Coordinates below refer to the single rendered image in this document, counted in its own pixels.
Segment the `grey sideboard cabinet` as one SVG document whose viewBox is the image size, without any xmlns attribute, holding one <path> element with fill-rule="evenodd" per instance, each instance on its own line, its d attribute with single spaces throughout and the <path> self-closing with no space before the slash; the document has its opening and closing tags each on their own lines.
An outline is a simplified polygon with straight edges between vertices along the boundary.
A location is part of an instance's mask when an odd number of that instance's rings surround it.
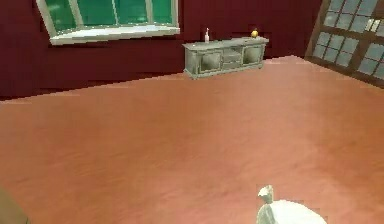
<svg viewBox="0 0 384 224">
<path fill-rule="evenodd" d="M 198 79 L 249 68 L 262 68 L 268 43 L 269 40 L 264 37 L 186 43 L 184 72 L 192 79 Z"/>
</svg>

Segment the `white framed window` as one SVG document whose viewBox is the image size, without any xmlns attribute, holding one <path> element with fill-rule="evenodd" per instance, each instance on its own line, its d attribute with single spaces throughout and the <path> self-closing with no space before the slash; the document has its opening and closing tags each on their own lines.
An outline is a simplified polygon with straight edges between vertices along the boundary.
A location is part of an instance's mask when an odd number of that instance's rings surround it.
<svg viewBox="0 0 384 224">
<path fill-rule="evenodd" d="M 180 33 L 178 0 L 34 0 L 52 45 Z"/>
</svg>

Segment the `brown glass paned door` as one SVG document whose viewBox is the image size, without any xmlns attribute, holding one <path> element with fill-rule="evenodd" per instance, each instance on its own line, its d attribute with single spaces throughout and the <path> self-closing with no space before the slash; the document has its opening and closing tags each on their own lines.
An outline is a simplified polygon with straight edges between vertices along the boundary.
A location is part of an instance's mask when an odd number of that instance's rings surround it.
<svg viewBox="0 0 384 224">
<path fill-rule="evenodd" d="M 384 0 L 322 0 L 305 59 L 384 89 Z"/>
</svg>

